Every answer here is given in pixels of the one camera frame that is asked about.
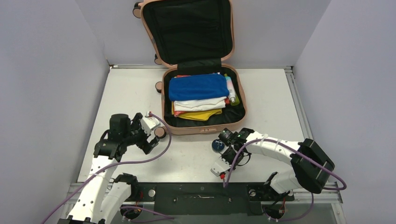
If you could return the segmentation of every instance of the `pink suitcase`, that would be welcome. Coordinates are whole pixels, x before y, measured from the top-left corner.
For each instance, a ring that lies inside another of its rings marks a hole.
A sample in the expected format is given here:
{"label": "pink suitcase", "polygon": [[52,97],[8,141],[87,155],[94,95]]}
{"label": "pink suitcase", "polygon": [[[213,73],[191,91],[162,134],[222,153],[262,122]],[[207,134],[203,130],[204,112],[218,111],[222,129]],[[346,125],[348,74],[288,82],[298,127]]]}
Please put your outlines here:
{"label": "pink suitcase", "polygon": [[[169,69],[162,78],[163,120],[173,134],[220,132],[237,129],[246,113],[246,100],[234,67],[222,63],[234,52],[233,14],[229,0],[145,0],[133,11],[141,18],[154,49],[155,61]],[[187,120],[171,114],[168,87],[177,75],[221,72],[233,81],[240,103],[227,105],[207,121]]]}

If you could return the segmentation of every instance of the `blue towel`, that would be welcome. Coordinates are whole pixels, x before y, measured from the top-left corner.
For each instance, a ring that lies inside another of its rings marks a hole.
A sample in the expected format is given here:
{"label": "blue towel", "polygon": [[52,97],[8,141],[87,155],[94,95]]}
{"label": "blue towel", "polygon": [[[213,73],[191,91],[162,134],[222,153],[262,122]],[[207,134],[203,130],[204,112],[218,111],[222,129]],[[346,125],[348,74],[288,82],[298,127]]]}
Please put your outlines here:
{"label": "blue towel", "polygon": [[172,78],[169,83],[171,101],[226,97],[229,93],[226,78],[220,74]]}

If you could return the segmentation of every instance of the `gray wall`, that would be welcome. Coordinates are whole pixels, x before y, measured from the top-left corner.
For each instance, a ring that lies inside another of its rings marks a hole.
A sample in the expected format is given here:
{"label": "gray wall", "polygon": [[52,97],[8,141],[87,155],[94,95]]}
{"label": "gray wall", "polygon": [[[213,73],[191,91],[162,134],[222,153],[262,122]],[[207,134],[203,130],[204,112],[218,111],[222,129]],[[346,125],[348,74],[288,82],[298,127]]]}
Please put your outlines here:
{"label": "gray wall", "polygon": [[0,68],[0,223],[39,223],[75,181],[108,64],[75,1],[2,0]]}
{"label": "gray wall", "polygon": [[396,1],[332,0],[294,72],[315,139],[348,183],[349,224],[396,223]]}
{"label": "gray wall", "polygon": [[[155,65],[155,51],[140,19],[137,0],[76,0],[110,64]],[[330,0],[233,0],[239,68],[290,66],[297,62]]]}

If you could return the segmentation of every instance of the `white table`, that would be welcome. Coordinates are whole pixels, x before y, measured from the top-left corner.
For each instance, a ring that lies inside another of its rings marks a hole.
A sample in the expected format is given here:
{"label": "white table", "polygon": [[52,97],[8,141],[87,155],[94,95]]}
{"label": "white table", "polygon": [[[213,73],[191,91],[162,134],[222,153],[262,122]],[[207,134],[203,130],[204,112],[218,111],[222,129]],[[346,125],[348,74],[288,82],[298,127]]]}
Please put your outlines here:
{"label": "white table", "polygon": [[[161,95],[155,83],[161,81],[165,69],[111,69],[91,138],[85,153],[78,182],[86,180],[91,167],[95,144],[109,128],[112,114],[125,113],[133,118],[137,112],[151,111],[161,116]],[[248,113],[242,127],[247,127],[291,141],[303,141],[303,132],[283,69],[237,69],[247,99]],[[119,166],[113,177],[129,173],[140,182],[220,182],[210,172],[219,154],[211,149],[218,133],[172,136],[172,144],[161,158],[144,164]],[[128,147],[122,161],[141,161],[163,151],[168,137],[145,155],[136,146]],[[289,166],[262,155],[233,172],[231,182],[263,182],[274,171]]]}

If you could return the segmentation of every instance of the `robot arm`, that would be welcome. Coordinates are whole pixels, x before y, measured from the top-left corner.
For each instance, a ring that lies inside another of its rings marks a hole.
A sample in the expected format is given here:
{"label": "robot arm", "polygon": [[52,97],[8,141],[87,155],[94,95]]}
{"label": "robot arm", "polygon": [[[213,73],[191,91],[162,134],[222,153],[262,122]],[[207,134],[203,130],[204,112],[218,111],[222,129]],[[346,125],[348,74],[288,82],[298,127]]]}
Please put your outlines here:
{"label": "robot arm", "polygon": [[[318,167],[313,166],[307,160],[304,160],[302,157],[295,155],[292,151],[280,145],[282,143],[282,145],[289,146],[312,158],[328,170],[333,171],[334,163],[315,141],[311,139],[305,139],[304,142],[278,140],[247,128],[243,128],[239,133],[232,133],[228,129],[224,129],[219,135],[219,140],[225,143],[228,149],[213,164],[212,173],[217,176],[227,173],[239,149],[245,143],[259,139],[261,139],[261,142],[250,144],[248,149],[245,148],[243,152],[269,156],[290,165],[292,168],[287,172],[273,173],[265,182],[265,187],[278,194],[298,188],[304,188],[309,192],[317,194],[322,191],[329,178],[329,174],[322,172]],[[240,154],[235,165],[242,158],[243,154]]]}
{"label": "robot arm", "polygon": [[120,162],[127,147],[137,145],[145,154],[158,144],[155,137],[147,142],[151,132],[160,125],[153,117],[143,117],[137,113],[130,120],[126,114],[114,114],[110,118],[110,129],[105,131],[100,141],[95,145],[89,177],[96,175],[81,191],[76,205],[70,211],[67,219],[60,219],[58,224],[105,224],[111,223],[114,215],[126,199],[137,195],[137,179],[133,175],[119,175],[114,180],[114,186],[105,196],[107,186],[116,167],[96,174],[101,168]]}

